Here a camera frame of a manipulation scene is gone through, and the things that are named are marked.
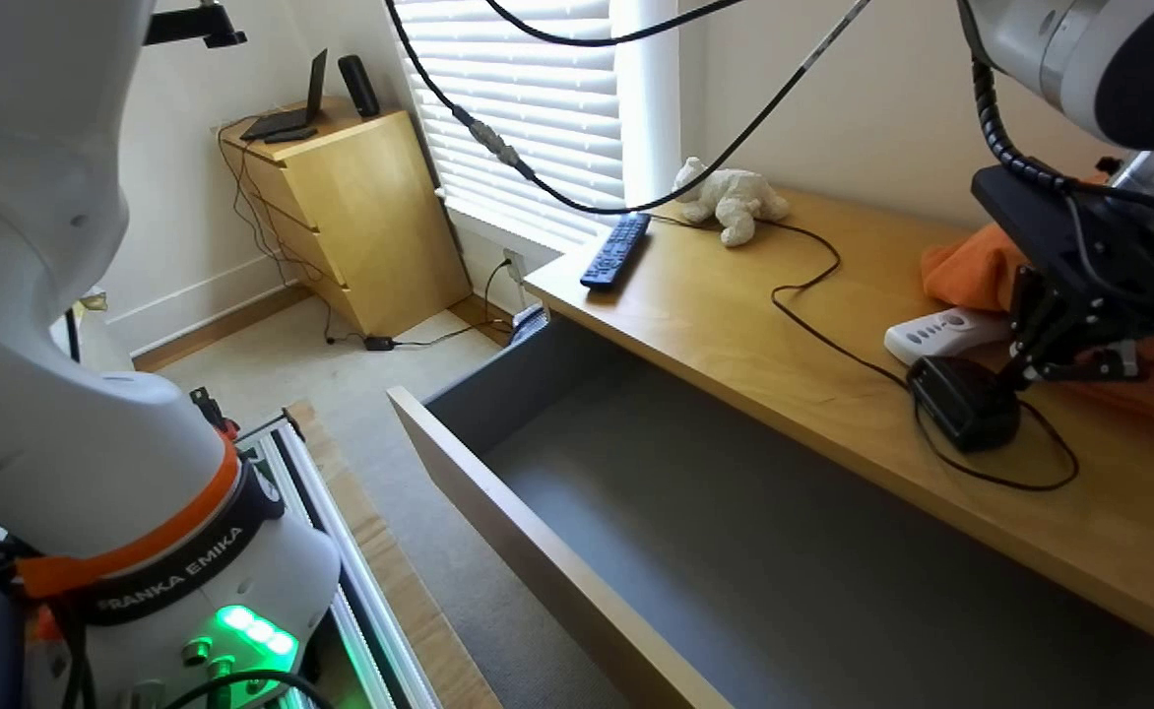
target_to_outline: remote control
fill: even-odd
[[[914,368],[919,360],[960,356],[995,339],[1008,339],[1003,321],[960,308],[887,327],[887,350],[904,368]]]
[[[650,212],[630,212],[616,220],[616,233],[597,250],[597,255],[587,264],[580,283],[589,292],[616,292],[627,279],[630,261],[641,251],[650,228]]]

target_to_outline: white plush toy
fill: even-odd
[[[689,157],[672,184],[689,184],[700,171],[706,165]],[[756,220],[785,220],[786,200],[752,171],[715,171],[672,200],[672,217],[685,225],[715,217],[723,225],[722,246],[740,250],[756,237]]]

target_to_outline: orange cloth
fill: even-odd
[[[1024,255],[1002,225],[983,225],[971,237],[923,255],[923,287],[929,299],[969,313],[1011,313],[1011,287]]]
[[[1020,264],[1024,255],[1003,237],[1003,228],[983,225],[966,242],[929,250],[923,255],[923,287],[929,299],[954,308],[1008,316]],[[1145,384],[1087,384],[1075,392],[1103,397],[1120,409],[1154,417],[1154,339],[1137,342],[1137,356],[1145,360]]]

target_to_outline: gray drawer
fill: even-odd
[[[392,408],[641,707],[1154,707],[1154,644],[554,321]]]

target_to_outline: green light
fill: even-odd
[[[247,607],[220,607],[206,639],[245,671],[291,671],[298,639]]]
[[[276,635],[276,628],[268,624],[268,618],[256,618],[252,628],[247,628],[247,639],[252,644],[268,644]]]
[[[294,656],[294,639],[291,635],[276,635],[276,639],[268,639],[268,649],[289,657],[289,656]]]
[[[245,607],[220,607],[220,624],[232,631],[247,631],[256,624],[256,614]]]

